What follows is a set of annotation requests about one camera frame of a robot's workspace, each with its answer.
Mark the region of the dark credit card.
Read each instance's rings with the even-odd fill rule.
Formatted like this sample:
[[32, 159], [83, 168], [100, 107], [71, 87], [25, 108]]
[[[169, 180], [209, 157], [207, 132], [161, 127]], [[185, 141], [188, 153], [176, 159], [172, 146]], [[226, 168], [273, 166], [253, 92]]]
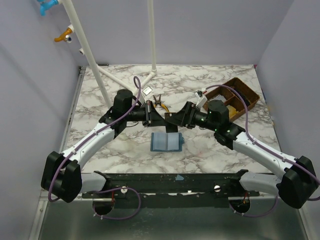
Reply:
[[173, 115], [174, 115], [174, 112], [165, 112], [164, 113], [164, 119], [166, 121], [169, 121], [172, 118]]

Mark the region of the blue card holder wallet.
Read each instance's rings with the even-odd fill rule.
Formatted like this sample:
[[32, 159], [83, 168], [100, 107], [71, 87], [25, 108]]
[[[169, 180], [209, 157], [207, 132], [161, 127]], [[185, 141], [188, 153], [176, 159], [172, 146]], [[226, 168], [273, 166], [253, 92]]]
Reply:
[[151, 134], [151, 152], [181, 152], [185, 139], [181, 132], [153, 132]]

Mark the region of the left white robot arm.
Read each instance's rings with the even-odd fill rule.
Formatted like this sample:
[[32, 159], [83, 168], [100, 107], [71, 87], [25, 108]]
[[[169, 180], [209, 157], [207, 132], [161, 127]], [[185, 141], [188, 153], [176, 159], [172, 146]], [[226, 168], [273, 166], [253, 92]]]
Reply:
[[141, 122], [145, 127], [166, 124], [151, 101], [136, 104], [134, 100], [136, 97], [130, 90], [119, 90], [113, 106], [87, 136], [64, 152], [53, 151], [47, 156], [40, 185], [49, 195], [70, 203], [80, 193], [95, 192], [101, 198], [110, 194], [111, 185], [104, 173], [82, 173], [86, 163], [103, 146], [113, 141], [128, 122]]

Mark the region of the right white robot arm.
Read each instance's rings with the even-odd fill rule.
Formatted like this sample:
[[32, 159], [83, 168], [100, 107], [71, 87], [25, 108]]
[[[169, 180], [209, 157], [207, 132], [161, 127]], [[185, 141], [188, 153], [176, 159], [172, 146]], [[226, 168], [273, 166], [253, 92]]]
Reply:
[[285, 154], [252, 137], [247, 130], [229, 120], [229, 110], [220, 100], [208, 103], [207, 113], [192, 102], [168, 117], [167, 122], [192, 129], [199, 126], [214, 131], [216, 141], [255, 160], [273, 175], [245, 172], [230, 183], [230, 191], [241, 196], [247, 191], [280, 197], [292, 208], [300, 209], [320, 185], [312, 161]]

